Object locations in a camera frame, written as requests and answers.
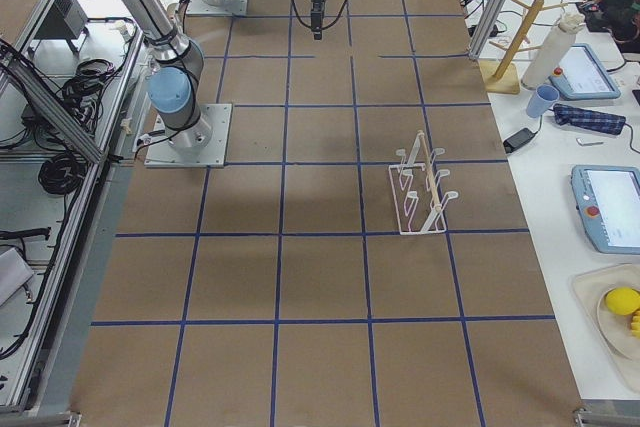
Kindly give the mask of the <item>blue cup on desk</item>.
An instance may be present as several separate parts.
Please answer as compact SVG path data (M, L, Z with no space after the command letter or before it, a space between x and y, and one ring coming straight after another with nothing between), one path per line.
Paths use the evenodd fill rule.
M559 91L549 84L538 86L533 92L526 107L526 115L530 118L541 117L548 109L552 108L560 99Z

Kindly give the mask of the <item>wooden mug tree stand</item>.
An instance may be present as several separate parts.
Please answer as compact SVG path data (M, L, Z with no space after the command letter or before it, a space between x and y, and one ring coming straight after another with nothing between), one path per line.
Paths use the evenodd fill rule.
M530 4L527 4L522 0L511 1L519 5L525 11L525 15L508 47L505 47L500 43L496 43L495 41L490 41L491 45L504 51L502 59L499 62L487 60L481 60L479 62L485 89L488 93L512 95L520 93L520 77L518 76L516 67L512 63L515 55L520 52L536 51L537 56L530 64L530 67L533 67L535 63L543 57L543 54L548 51L548 48L545 47L545 44L547 43L546 40L552 36L552 33L549 33L542 45L523 47L522 44L527 37L530 27L533 25L541 11L564 8L568 5L567 2L561 2L555 5L545 5L544 0L532 0Z

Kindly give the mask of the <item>white paper roll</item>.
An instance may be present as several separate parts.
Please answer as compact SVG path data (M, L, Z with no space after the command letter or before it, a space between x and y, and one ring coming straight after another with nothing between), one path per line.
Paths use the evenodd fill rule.
M582 13L563 14L547 34L536 57L523 74L521 85L527 89L535 89L543 84L559 66L584 26L585 16Z

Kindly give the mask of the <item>black power adapter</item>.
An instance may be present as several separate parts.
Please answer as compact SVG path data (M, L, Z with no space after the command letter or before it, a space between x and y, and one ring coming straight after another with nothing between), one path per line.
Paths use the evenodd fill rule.
M519 150L520 148L524 147L529 142L531 142L536 135L537 133L534 131L531 131L529 128L522 128L518 130L517 132L510 135L503 141L503 147L504 147L505 153L506 154L514 153L515 151Z

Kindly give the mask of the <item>blue teach pendant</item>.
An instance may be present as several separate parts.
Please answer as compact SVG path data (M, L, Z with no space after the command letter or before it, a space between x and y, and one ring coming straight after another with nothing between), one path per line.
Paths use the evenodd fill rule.
M620 91L593 49L585 43L569 48L549 76L562 98L572 101L617 99Z
M584 231L594 248L608 254L639 254L639 170L576 165L571 188Z

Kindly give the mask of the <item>cream tray on desk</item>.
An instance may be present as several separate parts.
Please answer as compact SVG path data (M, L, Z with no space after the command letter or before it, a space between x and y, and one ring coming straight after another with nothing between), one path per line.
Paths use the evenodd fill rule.
M618 287L639 290L639 265L619 264L573 278L576 298L606 346L620 378L639 393L639 339L631 332L632 315L612 313L605 305L606 294Z

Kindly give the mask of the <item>yellow lemon toy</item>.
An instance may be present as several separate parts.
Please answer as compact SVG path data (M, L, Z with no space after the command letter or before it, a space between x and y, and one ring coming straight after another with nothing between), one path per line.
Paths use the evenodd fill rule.
M606 293L605 306L613 314L631 315L639 309L640 294L631 287L617 287Z

